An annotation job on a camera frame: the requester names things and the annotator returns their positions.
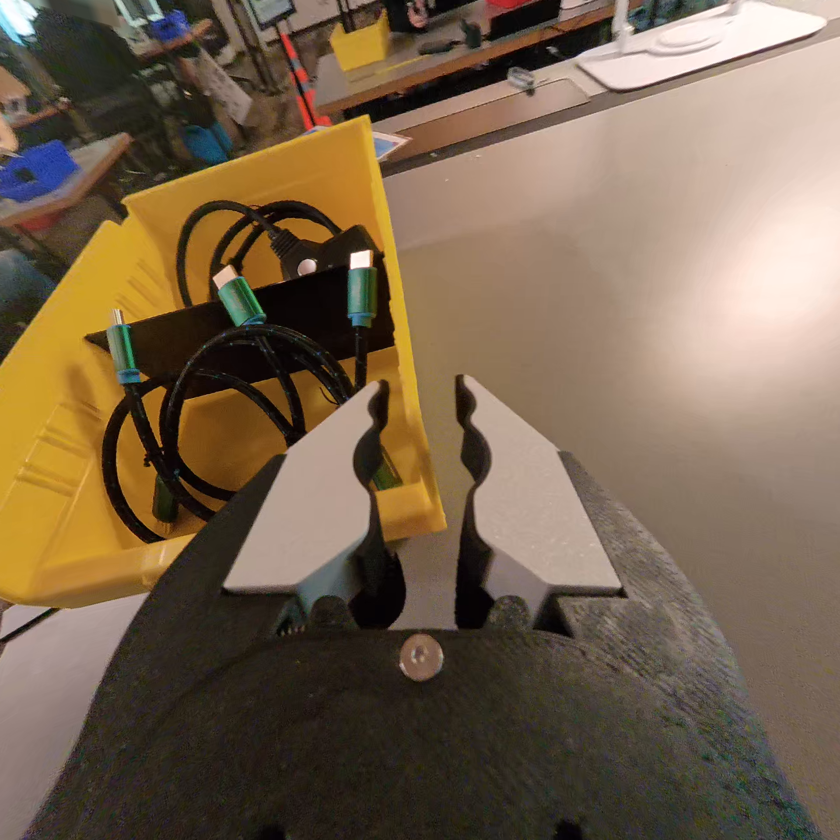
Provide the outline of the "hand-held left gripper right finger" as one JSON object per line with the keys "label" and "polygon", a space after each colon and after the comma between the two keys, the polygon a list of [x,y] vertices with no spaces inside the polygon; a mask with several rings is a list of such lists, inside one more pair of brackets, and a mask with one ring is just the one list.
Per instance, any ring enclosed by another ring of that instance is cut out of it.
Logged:
{"label": "hand-held left gripper right finger", "polygon": [[506,596],[547,623],[556,596],[616,597],[623,585],[560,451],[477,379],[455,379],[465,499],[457,623],[484,623]]}

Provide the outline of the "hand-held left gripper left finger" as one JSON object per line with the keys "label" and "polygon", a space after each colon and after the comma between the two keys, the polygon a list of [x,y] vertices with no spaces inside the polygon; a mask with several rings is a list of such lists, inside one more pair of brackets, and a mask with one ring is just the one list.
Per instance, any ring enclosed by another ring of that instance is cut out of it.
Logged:
{"label": "hand-held left gripper left finger", "polygon": [[388,552],[372,489],[390,386],[373,381],[291,446],[224,582],[237,595],[376,599]]}

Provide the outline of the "yellow storage bin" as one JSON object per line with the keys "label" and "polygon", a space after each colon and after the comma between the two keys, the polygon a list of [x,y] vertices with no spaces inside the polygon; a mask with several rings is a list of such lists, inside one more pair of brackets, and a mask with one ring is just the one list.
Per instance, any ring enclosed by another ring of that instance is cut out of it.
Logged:
{"label": "yellow storage bin", "polygon": [[[385,452],[402,482],[377,491],[386,541],[446,528],[419,403],[413,348],[392,222],[367,117],[275,145],[134,194],[128,217],[104,223],[2,363],[2,600],[86,606],[149,588],[203,527],[180,511],[165,541],[146,545],[112,509],[101,472],[103,436],[123,397],[105,330],[113,308],[129,324],[184,309],[175,247],[187,216],[230,200],[258,207],[307,203],[340,228],[363,225],[383,259],[395,344],[371,352],[369,376],[390,386]],[[235,219],[213,213],[195,228],[186,278],[196,305],[208,300],[214,247]],[[284,282],[261,236],[243,273],[256,291]],[[285,451],[280,432],[232,390],[191,386],[180,449],[201,478],[238,490]]]}
{"label": "yellow storage bin", "polygon": [[343,73],[351,73],[363,67],[384,61],[390,52],[391,28],[387,12],[383,11],[370,25],[345,32],[342,24],[336,24],[329,44]]}

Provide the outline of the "black hdmi switch box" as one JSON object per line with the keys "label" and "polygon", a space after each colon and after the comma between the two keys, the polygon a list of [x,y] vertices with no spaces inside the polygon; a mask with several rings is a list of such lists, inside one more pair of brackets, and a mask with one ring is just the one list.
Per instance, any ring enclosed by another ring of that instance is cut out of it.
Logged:
{"label": "black hdmi switch box", "polygon": [[[241,272],[245,258],[261,236],[279,261],[283,280],[293,280],[333,268],[349,268],[353,253],[370,250],[377,259],[381,251],[373,237],[361,224],[342,229],[325,213],[307,203],[279,200],[261,206],[249,206],[226,199],[204,203],[194,209],[181,227],[175,247],[175,279],[182,305],[193,305],[186,278],[186,258],[195,228],[205,217],[231,213],[236,220],[213,249],[210,273],[215,275],[226,266]],[[301,238],[285,226],[289,221],[310,222],[326,230],[329,237],[322,242]]]}

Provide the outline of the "black bin divider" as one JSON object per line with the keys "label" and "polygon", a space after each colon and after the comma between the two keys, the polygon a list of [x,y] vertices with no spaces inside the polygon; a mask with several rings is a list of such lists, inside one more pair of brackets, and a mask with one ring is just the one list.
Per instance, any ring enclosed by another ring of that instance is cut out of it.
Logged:
{"label": "black bin divider", "polygon": [[[390,288],[383,259],[377,271],[377,314],[369,334],[372,352],[395,344],[390,312]],[[354,340],[347,317],[347,269],[333,268],[313,275],[258,288],[255,296],[269,323],[293,329],[320,344],[340,362],[354,357]],[[213,301],[133,322],[134,358],[147,377],[179,371],[214,336],[231,329],[222,303]],[[247,382],[270,378],[270,368],[256,350],[234,346],[213,350],[207,365]]]}

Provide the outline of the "black hex key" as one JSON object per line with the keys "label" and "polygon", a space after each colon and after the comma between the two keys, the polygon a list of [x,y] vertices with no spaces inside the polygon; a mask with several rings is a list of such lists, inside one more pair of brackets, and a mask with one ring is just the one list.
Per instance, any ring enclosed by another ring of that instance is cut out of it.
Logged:
{"label": "black hex key", "polygon": [[2,613],[2,627],[6,629],[2,629],[1,645],[12,642],[59,612],[58,607],[9,606]]}

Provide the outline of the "dark brown desk pad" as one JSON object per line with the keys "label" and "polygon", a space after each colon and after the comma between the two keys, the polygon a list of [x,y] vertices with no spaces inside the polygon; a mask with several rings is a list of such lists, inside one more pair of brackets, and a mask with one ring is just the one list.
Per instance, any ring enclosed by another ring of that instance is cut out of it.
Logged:
{"label": "dark brown desk pad", "polygon": [[402,161],[441,151],[505,128],[586,104],[590,97],[570,78],[546,80],[530,89],[507,85],[504,94],[433,119],[424,118],[398,130],[389,151],[377,151],[379,161]]}

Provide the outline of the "small blue storage bin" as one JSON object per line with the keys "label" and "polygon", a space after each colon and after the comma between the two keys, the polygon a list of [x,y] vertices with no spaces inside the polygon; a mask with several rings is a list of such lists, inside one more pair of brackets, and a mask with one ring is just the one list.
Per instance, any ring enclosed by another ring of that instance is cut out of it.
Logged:
{"label": "small blue storage bin", "polygon": [[60,140],[25,150],[1,168],[1,197],[26,203],[63,186],[81,171]]}

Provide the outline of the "black laptop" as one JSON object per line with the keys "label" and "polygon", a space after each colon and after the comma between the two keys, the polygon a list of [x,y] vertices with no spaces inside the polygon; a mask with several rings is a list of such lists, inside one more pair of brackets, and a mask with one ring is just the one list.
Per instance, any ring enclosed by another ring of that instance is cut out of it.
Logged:
{"label": "black laptop", "polygon": [[534,1],[511,8],[489,4],[486,39],[489,41],[503,39],[554,21],[561,10],[561,1]]}

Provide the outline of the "white screen on stand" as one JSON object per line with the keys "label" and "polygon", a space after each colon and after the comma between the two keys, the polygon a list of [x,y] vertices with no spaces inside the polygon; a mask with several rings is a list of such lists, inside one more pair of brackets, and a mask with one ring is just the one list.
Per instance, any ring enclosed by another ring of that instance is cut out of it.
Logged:
{"label": "white screen on stand", "polygon": [[259,28],[266,32],[279,22],[297,12],[294,1],[246,1],[250,13]]}

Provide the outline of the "orange striped post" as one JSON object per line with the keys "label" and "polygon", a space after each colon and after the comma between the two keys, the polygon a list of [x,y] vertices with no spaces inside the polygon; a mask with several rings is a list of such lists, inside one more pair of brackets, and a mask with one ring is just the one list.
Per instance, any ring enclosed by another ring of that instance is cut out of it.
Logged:
{"label": "orange striped post", "polygon": [[301,115],[303,128],[306,133],[326,129],[333,126],[331,119],[320,115],[314,105],[315,90],[308,72],[299,57],[297,48],[294,46],[291,36],[283,31],[278,25],[275,27],[278,35],[283,56],[289,68],[290,78],[298,110]]}

